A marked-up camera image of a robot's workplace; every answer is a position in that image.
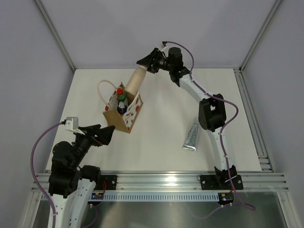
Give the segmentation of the beige pump lotion bottle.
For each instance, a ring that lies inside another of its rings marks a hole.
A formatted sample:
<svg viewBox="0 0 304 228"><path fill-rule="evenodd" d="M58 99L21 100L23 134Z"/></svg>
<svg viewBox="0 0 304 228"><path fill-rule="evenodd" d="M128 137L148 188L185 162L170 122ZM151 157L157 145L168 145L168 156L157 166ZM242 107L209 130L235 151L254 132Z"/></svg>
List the beige pump lotion bottle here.
<svg viewBox="0 0 304 228"><path fill-rule="evenodd" d="M136 68L125 87L125 91L131 95L136 95L146 76L146 72L147 67L139 66Z"/></svg>

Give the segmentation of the orange blue spray bottle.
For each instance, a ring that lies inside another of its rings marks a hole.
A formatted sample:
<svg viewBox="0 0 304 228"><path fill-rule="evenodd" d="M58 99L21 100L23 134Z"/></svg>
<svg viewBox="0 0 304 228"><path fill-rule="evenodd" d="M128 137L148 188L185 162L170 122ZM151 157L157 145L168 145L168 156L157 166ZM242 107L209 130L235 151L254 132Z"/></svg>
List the orange blue spray bottle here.
<svg viewBox="0 0 304 228"><path fill-rule="evenodd" d="M124 104L124 102L119 102L117 106L117 111L120 115L123 115L126 113L127 107Z"/></svg>

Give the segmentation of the green dish soap bottle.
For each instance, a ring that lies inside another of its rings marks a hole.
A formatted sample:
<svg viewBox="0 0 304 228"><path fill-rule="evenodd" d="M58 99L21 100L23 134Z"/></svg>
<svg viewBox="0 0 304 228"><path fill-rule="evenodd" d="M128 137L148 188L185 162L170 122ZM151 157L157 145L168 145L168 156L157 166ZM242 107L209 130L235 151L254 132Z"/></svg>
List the green dish soap bottle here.
<svg viewBox="0 0 304 228"><path fill-rule="evenodd" d="M128 106L127 95L121 87L118 87L116 90L116 99L118 102L123 102L126 106Z"/></svg>

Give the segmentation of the silver toothpaste tube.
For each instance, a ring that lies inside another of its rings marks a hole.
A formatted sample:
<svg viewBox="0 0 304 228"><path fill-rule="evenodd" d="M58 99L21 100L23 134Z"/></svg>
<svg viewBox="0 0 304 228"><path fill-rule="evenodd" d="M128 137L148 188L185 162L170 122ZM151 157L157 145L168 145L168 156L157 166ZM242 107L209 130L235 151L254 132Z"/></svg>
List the silver toothpaste tube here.
<svg viewBox="0 0 304 228"><path fill-rule="evenodd" d="M193 122L190 128L182 148L189 151L196 151L199 134L200 134L200 124L199 121L196 120Z"/></svg>

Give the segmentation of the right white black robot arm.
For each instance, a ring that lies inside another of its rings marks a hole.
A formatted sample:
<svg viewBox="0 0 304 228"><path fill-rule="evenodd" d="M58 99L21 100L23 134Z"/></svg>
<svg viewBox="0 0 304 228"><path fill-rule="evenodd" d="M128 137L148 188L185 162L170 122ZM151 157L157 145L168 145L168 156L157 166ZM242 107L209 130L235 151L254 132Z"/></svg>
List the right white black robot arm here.
<svg viewBox="0 0 304 228"><path fill-rule="evenodd" d="M224 128L227 115L223 96L209 94L195 81L191 75L191 70L184 66L181 49L178 47L169 48L168 56L155 48L149 55L138 60L136 64L147 68L147 71L153 74L160 69L169 72L172 82L187 91L198 102L198 121L202 129L207 131L216 162L215 175L211 180L211 185L223 190L235 190L239 176L225 149Z"/></svg>

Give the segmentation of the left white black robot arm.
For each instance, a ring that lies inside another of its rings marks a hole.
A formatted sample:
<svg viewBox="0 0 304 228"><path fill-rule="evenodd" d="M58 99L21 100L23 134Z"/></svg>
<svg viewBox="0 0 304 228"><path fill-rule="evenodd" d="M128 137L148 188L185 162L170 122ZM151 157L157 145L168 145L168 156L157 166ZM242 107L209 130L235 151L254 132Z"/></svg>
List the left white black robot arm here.
<svg viewBox="0 0 304 228"><path fill-rule="evenodd" d="M87 203L94 190L100 199L106 190L115 190L117 176L102 175L101 169L92 165L80 167L91 147L108 145L115 126L91 125L80 127L67 120L65 130L75 135L72 143L61 141L53 148L48 193L52 202L49 228L78 228L81 226Z"/></svg>

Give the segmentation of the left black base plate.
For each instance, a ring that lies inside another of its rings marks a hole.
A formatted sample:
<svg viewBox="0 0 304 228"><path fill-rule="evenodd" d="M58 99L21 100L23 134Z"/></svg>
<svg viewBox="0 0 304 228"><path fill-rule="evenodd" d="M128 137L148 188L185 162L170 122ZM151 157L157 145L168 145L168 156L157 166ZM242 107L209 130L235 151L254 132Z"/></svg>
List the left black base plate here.
<svg viewBox="0 0 304 228"><path fill-rule="evenodd" d="M94 190L116 190L117 175L101 175L100 181L97 183Z"/></svg>

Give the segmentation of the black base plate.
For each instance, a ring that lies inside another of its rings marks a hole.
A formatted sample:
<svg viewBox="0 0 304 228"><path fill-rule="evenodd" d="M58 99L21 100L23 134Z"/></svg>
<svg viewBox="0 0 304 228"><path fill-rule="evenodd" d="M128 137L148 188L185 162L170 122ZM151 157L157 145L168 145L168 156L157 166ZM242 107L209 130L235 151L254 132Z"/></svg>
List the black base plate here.
<svg viewBox="0 0 304 228"><path fill-rule="evenodd" d="M101 175L100 181L97 183L94 190L116 190L117 175Z"/></svg>
<svg viewBox="0 0 304 228"><path fill-rule="evenodd" d="M199 181L202 190L233 190L228 175L228 170L219 170L215 168L215 174L207 175L201 174L199 176ZM243 190L243 181L240 175L237 173L237 169L234 165L229 169L230 176L232 179L233 186L236 190Z"/></svg>

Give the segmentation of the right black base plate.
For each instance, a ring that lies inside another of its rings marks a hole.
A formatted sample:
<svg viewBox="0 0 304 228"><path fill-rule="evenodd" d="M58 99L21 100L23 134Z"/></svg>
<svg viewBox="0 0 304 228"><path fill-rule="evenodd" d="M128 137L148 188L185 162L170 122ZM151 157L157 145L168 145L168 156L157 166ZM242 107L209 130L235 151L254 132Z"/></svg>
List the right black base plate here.
<svg viewBox="0 0 304 228"><path fill-rule="evenodd" d="M219 170L215 168L215 174L207 175L201 174L199 176L199 181L202 190L233 190L228 175L228 170ZM243 190L243 181L240 175L237 173L237 169L234 165L229 169L230 176L232 179L233 186L236 190Z"/></svg>

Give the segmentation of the left aluminium frame post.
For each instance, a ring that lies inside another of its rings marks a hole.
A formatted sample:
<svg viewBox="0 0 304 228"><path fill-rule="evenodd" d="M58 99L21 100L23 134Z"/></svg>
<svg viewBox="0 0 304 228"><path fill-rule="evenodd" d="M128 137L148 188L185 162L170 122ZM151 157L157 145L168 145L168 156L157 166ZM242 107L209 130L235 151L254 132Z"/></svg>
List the left aluminium frame post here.
<svg viewBox="0 0 304 228"><path fill-rule="evenodd" d="M37 8L37 10L39 11L39 13L42 17L42 20L44 21L46 27L48 28L51 36L53 37L57 47L59 48L64 60L66 61L67 65L69 66L70 70L73 73L75 73L76 66L75 66L70 54L68 53L43 1L42 0L33 0L32 2L35 5L35 7Z"/></svg>

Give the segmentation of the aluminium frame post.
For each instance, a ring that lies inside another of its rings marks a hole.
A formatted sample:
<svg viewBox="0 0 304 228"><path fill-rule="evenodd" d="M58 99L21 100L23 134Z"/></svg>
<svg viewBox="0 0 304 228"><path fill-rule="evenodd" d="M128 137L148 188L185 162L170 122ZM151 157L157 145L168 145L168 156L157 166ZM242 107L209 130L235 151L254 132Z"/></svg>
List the aluminium frame post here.
<svg viewBox="0 0 304 228"><path fill-rule="evenodd" d="M281 5L284 3L284 0L275 0L271 9L267 13L257 35L255 36L253 43L251 44L244 60L242 61L241 65L239 66L239 71L242 73L248 63L250 62L252 56L254 55L255 51L257 50L259 44L261 43L263 36L266 34L269 26L271 25L274 17L276 16L277 12L279 11Z"/></svg>
<svg viewBox="0 0 304 228"><path fill-rule="evenodd" d="M42 0L33 0L32 2L35 5L35 7L37 8L37 10L39 11L39 13L42 17L42 20L44 21L46 27L48 28L51 36L53 37L57 47L59 48L64 60L66 61L67 65L69 66L70 70L73 73L75 73L76 66L75 66L70 54L68 53L43 1Z"/></svg>

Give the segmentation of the right side aluminium rail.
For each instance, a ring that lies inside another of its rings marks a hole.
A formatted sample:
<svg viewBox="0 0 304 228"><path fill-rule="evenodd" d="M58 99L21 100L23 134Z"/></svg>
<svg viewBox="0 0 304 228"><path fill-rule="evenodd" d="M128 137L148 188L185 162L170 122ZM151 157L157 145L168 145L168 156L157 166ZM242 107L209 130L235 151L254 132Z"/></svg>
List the right side aluminium rail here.
<svg viewBox="0 0 304 228"><path fill-rule="evenodd" d="M233 71L259 158L261 170L262 172L275 172L243 74L238 68L234 68Z"/></svg>

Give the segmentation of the right aluminium frame post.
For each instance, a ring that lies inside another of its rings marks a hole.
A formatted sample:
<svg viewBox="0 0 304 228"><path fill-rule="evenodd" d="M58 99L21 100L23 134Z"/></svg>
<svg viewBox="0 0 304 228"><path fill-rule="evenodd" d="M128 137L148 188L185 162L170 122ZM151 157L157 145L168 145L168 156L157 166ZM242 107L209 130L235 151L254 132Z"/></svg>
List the right aluminium frame post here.
<svg viewBox="0 0 304 228"><path fill-rule="evenodd" d="M242 73L248 63L250 62L252 56L254 55L255 51L257 50L259 44L261 43L263 36L266 34L269 26L271 25L274 17L276 16L277 12L279 11L281 5L284 3L284 0L275 0L271 9L267 13L257 35L255 36L253 43L251 44L244 60L242 61L241 65L239 66L239 71Z"/></svg>

